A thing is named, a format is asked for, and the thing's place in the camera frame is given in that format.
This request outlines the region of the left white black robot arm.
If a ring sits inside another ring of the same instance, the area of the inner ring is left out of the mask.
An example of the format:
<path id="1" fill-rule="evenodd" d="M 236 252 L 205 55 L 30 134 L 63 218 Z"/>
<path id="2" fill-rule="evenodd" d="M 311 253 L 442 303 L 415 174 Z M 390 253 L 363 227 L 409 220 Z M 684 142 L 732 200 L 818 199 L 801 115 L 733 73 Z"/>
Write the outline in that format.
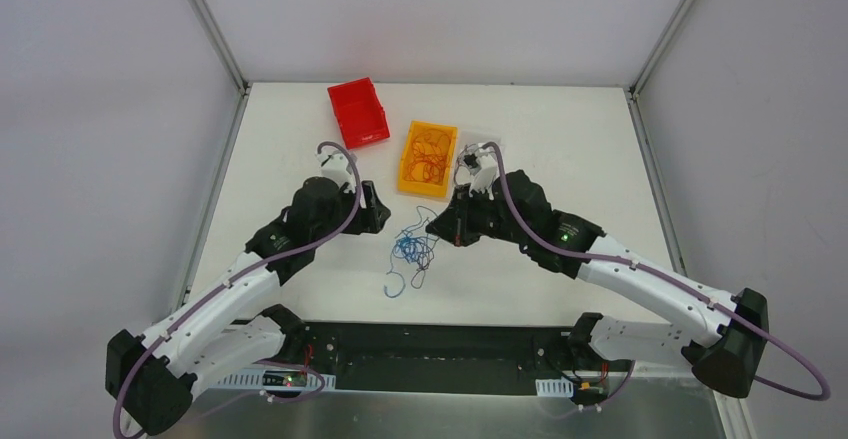
<path id="1" fill-rule="evenodd" d="M 297 361 L 305 349 L 305 325 L 280 304 L 241 332 L 227 328 L 312 263 L 318 247 L 339 234 L 377 234 L 390 216 L 371 181 L 307 179 L 291 205 L 254 234 L 201 296 L 140 335 L 121 330 L 109 340 L 105 389 L 116 401 L 114 436 L 125 435 L 124 414 L 141 434 L 158 435 L 226 376 L 273 356 L 281 363 Z"/>

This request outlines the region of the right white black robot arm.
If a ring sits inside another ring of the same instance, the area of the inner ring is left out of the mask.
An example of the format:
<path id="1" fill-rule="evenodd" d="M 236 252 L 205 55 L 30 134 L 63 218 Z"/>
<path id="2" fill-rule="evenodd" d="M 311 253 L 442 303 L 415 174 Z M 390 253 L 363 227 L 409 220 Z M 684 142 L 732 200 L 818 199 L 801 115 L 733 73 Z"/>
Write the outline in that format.
<path id="1" fill-rule="evenodd" d="M 710 389 L 749 396 L 766 341 L 745 325 L 768 328 L 768 302 L 758 291 L 732 294 L 644 261 L 600 226 L 553 208 L 522 170 L 507 173 L 488 193 L 458 186 L 426 230 L 456 247 L 483 237 L 513 243 L 539 267 L 613 291 L 663 318 L 648 324 L 583 314 L 567 343 L 576 366 L 590 369 L 604 359 L 688 364 Z"/>

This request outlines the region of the yellow plastic bin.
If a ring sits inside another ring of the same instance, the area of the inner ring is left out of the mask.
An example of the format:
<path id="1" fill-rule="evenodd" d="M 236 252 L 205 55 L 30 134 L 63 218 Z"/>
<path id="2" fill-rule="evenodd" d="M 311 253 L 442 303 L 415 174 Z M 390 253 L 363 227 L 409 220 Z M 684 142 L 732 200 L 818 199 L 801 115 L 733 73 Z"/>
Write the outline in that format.
<path id="1" fill-rule="evenodd" d="M 399 161 L 397 190 L 435 200 L 448 194 L 459 135 L 455 126 L 412 121 Z"/>

